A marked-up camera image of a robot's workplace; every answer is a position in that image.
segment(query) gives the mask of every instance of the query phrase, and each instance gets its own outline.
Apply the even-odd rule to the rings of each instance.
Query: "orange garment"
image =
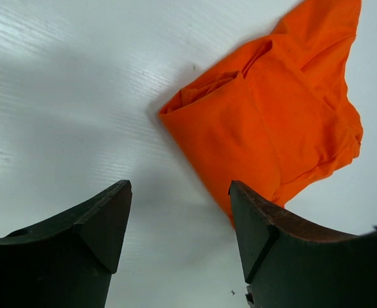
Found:
[[[179,91],[159,112],[216,202],[241,180],[284,207],[360,152],[344,79],[360,0],[305,0]]]

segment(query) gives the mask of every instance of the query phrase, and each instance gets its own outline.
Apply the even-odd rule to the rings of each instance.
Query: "white surface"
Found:
[[[297,2],[0,1],[0,235],[130,179],[107,307],[246,307],[234,231],[155,112]],[[288,208],[359,234],[377,225],[377,1],[364,1],[347,80],[361,156]]]

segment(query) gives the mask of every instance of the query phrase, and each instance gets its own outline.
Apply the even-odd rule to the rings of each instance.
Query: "cloth fold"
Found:
[[[284,207],[359,156],[362,125],[344,77],[360,9],[361,0],[303,1],[160,110],[231,220],[231,180]]]

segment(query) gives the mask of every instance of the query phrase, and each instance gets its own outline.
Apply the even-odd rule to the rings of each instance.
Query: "crumpled orange cloth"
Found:
[[[359,155],[344,75],[360,9],[360,0],[303,1],[159,112],[231,220],[231,180],[283,207]]]

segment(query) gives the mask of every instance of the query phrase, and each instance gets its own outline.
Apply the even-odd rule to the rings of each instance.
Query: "black object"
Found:
[[[120,181],[0,239],[0,307],[104,307],[131,205]]]
[[[377,227],[356,236],[230,188],[247,300],[255,308],[377,307]]]

